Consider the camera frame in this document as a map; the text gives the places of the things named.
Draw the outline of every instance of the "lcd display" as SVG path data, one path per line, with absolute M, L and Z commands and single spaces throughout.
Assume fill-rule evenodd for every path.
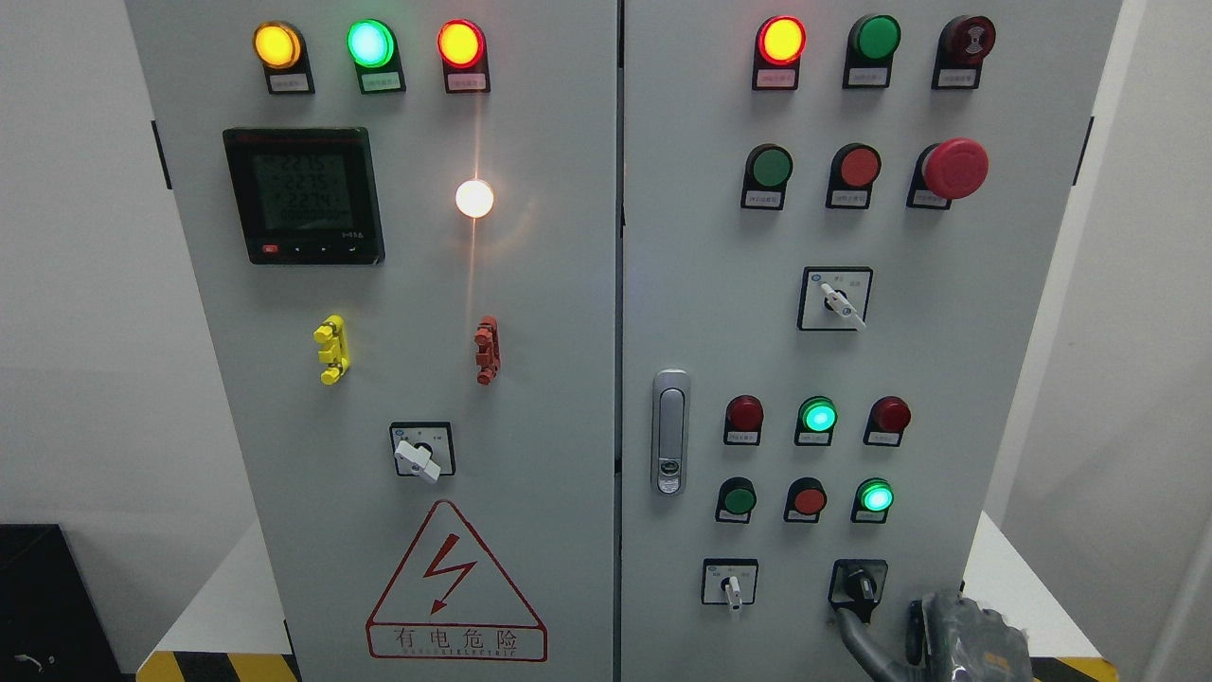
M 353 230 L 341 154 L 256 154 L 252 170 L 265 229 Z

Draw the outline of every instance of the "lightning bolt symbol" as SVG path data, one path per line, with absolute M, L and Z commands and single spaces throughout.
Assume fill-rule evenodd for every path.
M 434 615 L 435 613 L 446 608 L 446 597 L 450 597 L 451 592 L 453 592 L 454 589 L 458 588 L 458 584 L 462 583 L 464 578 L 467 578 L 468 573 L 471 573 L 473 568 L 475 568 L 476 562 L 461 563 L 457 566 L 447 566 L 446 568 L 438 568 L 438 564 L 442 563 L 442 560 L 446 558 L 446 555 L 451 554 L 451 550 L 454 549 L 456 543 L 458 543 L 458 535 L 453 533 L 447 535 L 446 541 L 442 543 L 442 549 L 438 550 L 438 555 L 434 556 L 434 561 L 429 562 L 429 568 L 425 569 L 425 574 L 422 577 L 422 578 L 433 578 L 435 575 L 441 575 L 444 573 L 454 573 L 456 571 L 462 572 L 459 573 L 459 577 L 454 579 L 454 583 L 451 584 L 450 590 L 446 590 L 446 594 L 442 595 L 442 598 L 434 600 L 434 606 L 429 611 L 429 615 Z

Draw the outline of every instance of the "black and yellow hazard stripe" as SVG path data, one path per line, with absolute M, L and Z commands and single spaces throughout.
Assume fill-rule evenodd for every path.
M 155 652 L 135 682 L 299 682 L 291 654 Z
M 1115 666 L 1100 658 L 1033 658 L 1036 682 L 1119 682 Z
M 1115 667 L 1094 658 L 1033 658 L 1036 682 L 1119 682 Z M 156 652 L 136 682 L 299 682 L 290 654 Z

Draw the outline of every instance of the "gray metal panel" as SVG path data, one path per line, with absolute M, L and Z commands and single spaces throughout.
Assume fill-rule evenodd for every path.
M 608 680 L 616 4 L 127 7 L 304 677 Z M 402 46 L 402 94 L 359 93 L 344 34 L 367 16 Z M 434 36 L 459 16 L 487 35 L 488 96 L 444 92 Z M 251 36 L 267 19 L 302 30 L 314 96 L 265 92 Z M 222 130 L 350 125 L 370 130 L 385 262 L 250 264 Z M 453 193 L 476 171 L 497 204 L 473 233 Z M 330 313 L 345 317 L 353 360 L 333 388 L 311 340 Z M 482 314 L 499 319 L 503 348 L 488 388 L 471 357 Z M 396 477 L 398 420 L 453 423 L 458 475 L 436 487 Z M 440 498 L 545 623 L 545 664 L 368 655 L 367 617 Z
M 893 11 L 904 39 L 892 86 L 842 91 L 852 23 Z M 864 680 L 825 601 L 839 558 L 884 558 L 876 636 L 901 651 L 909 600 L 959 588 L 1042 290 L 1119 2 L 861 0 L 627 5 L 622 677 Z M 807 24 L 796 92 L 750 91 L 754 35 L 777 13 Z M 930 88 L 939 30 L 985 13 L 999 29 L 973 92 Z M 977 194 L 937 212 L 904 206 L 919 153 L 970 136 L 991 156 Z M 738 205 L 756 144 L 794 156 L 787 208 Z M 828 210 L 834 153 L 875 145 L 884 170 L 868 211 Z M 875 269 L 863 332 L 796 329 L 805 265 Z M 694 383 L 678 497 L 648 483 L 651 383 Z M 761 446 L 721 443 L 724 411 L 758 396 Z M 839 408 L 834 445 L 791 446 L 811 396 Z M 868 411 L 905 399 L 899 449 L 862 445 Z M 753 522 L 713 522 L 720 483 L 754 482 Z M 819 525 L 782 521 L 788 486 L 819 478 Z M 898 493 L 886 526 L 848 521 L 856 487 Z M 699 603 L 705 557 L 761 563 L 739 620 Z

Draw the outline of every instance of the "white switch handle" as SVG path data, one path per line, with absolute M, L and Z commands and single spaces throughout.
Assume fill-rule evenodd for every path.
M 741 581 L 737 580 L 736 575 L 730 575 L 727 580 L 724 581 L 724 595 L 728 600 L 728 608 L 733 612 L 741 611 Z
M 829 306 L 833 311 L 837 313 L 837 316 L 840 316 L 842 321 L 858 331 L 867 328 L 867 322 L 863 321 L 862 315 L 858 314 L 854 305 L 850 304 L 850 300 L 847 300 L 841 292 L 824 282 L 821 283 L 821 291 L 824 292 L 825 300 L 829 302 Z
M 425 483 L 438 483 L 438 477 L 442 475 L 442 468 L 434 462 L 434 453 L 429 448 L 418 448 L 401 440 L 395 447 L 395 459 Z

